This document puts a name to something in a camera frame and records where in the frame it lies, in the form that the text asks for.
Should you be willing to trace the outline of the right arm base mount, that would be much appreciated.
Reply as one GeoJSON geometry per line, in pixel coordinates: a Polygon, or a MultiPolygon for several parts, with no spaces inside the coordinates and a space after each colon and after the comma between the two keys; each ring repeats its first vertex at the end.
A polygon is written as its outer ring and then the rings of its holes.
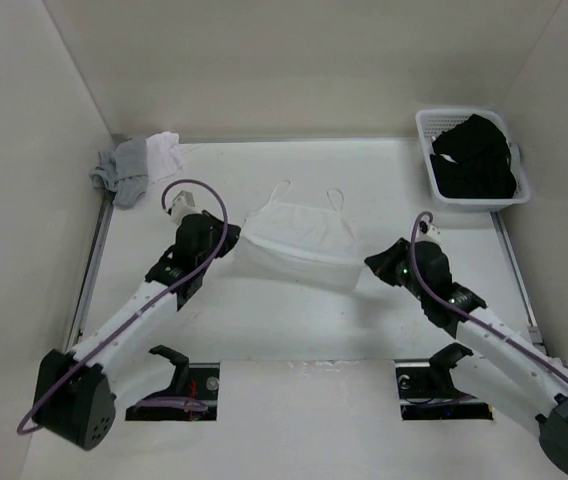
{"type": "Polygon", "coordinates": [[[435,353],[428,361],[402,361],[395,366],[400,401],[400,416],[404,421],[492,421],[492,408],[453,385],[451,371],[470,349],[458,343],[435,353]]]}

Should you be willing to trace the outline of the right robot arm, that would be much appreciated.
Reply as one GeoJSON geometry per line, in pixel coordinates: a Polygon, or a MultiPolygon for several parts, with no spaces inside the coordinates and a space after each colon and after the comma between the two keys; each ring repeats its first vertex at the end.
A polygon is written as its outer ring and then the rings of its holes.
{"type": "Polygon", "coordinates": [[[551,463],[568,475],[568,368],[454,281],[437,243],[401,238],[364,263],[385,284],[409,291],[426,318],[453,338],[430,359],[430,388],[443,396],[458,390],[495,407],[535,436],[551,463]]]}

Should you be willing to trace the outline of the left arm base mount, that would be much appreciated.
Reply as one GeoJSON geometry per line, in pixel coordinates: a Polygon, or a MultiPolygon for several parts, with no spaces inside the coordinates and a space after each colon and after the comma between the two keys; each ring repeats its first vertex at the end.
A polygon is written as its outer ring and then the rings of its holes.
{"type": "Polygon", "coordinates": [[[144,395],[126,409],[127,422],[216,421],[220,391],[219,363],[191,363],[164,345],[149,350],[159,365],[142,371],[144,395]]]}

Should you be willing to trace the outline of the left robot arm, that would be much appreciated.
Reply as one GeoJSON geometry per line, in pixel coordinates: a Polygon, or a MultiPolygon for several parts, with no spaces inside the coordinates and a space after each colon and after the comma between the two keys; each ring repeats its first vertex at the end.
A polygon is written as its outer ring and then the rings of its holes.
{"type": "Polygon", "coordinates": [[[162,324],[166,304],[183,308],[201,288],[210,264],[228,254],[241,228],[207,211],[179,222],[174,243],[146,273],[132,297],[98,331],[67,352],[57,349],[40,362],[33,406],[26,418],[82,450],[95,448],[116,414],[157,392],[178,398],[188,387],[188,359],[163,345],[151,354],[169,364],[125,389],[115,382],[142,341],[162,324]]]}

